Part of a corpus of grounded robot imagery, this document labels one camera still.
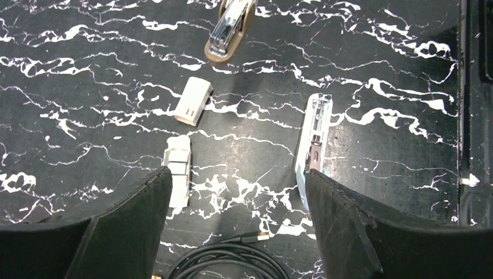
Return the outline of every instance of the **usb cable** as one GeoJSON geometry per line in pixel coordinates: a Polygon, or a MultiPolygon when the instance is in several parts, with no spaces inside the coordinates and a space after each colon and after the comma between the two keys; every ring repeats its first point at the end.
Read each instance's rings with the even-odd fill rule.
{"type": "Polygon", "coordinates": [[[201,270],[217,264],[233,264],[258,273],[262,279],[288,279],[288,274],[272,257],[246,244],[268,240],[268,232],[250,232],[196,248],[180,257],[170,269],[169,279],[193,278],[201,270]]]}

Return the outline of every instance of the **black and white marble surface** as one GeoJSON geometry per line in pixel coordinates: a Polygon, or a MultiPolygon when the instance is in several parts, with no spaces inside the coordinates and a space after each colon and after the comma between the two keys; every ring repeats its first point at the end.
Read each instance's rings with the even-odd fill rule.
{"type": "MultiPolygon", "coordinates": [[[[458,220],[458,3],[259,0],[229,64],[203,46],[219,0],[0,4],[0,224],[111,195],[192,140],[190,206],[170,210],[155,266],[248,231],[292,278],[324,278],[292,164],[308,97],[331,94],[326,161],[344,185],[458,220]],[[171,117],[189,77],[214,92],[197,127],[171,117]]],[[[252,278],[207,271],[202,278],[252,278]]]]}

